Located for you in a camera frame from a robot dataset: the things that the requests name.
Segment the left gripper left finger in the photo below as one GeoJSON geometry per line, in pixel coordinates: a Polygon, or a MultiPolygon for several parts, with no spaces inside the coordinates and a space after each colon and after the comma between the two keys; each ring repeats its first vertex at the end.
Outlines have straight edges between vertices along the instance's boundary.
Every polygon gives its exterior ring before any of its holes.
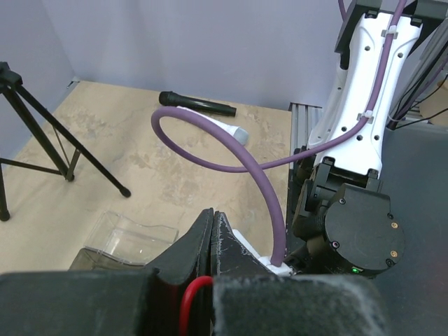
{"type": "Polygon", "coordinates": [[[1,275],[2,335],[179,335],[181,300],[210,273],[213,209],[144,267],[1,275]]]}

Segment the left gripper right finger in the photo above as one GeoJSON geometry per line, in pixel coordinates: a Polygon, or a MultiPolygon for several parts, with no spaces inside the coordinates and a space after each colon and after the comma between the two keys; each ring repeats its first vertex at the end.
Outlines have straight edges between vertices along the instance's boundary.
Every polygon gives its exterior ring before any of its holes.
{"type": "Polygon", "coordinates": [[[389,335],[381,295],[367,279],[278,276],[217,211],[211,234],[214,335],[389,335]]]}

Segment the clear transparent bin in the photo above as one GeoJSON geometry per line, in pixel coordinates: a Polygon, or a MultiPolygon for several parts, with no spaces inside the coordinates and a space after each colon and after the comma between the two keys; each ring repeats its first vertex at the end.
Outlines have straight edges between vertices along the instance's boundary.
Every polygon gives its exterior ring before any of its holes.
{"type": "Polygon", "coordinates": [[[166,225],[143,225],[113,211],[96,222],[84,247],[124,265],[146,265],[168,249],[179,230],[166,225]]]}

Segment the grey transparent bin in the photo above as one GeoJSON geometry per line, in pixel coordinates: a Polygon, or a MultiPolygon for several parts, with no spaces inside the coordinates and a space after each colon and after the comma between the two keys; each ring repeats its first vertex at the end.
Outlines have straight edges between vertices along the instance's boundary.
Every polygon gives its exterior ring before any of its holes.
{"type": "Polygon", "coordinates": [[[100,254],[88,248],[82,248],[73,259],[69,270],[138,270],[144,267],[144,264],[133,265],[120,262],[111,256],[100,254]]]}

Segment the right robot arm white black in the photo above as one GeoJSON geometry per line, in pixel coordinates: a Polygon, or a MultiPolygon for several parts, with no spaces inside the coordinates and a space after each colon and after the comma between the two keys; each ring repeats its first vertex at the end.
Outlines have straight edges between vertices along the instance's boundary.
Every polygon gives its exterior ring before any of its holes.
{"type": "Polygon", "coordinates": [[[352,1],[342,8],[328,105],[297,150],[286,232],[303,245],[288,247],[284,260],[297,273],[372,278],[405,250],[403,229],[382,193],[384,131],[405,60],[445,20],[447,3],[400,1],[393,12],[381,5],[352,1]]]}

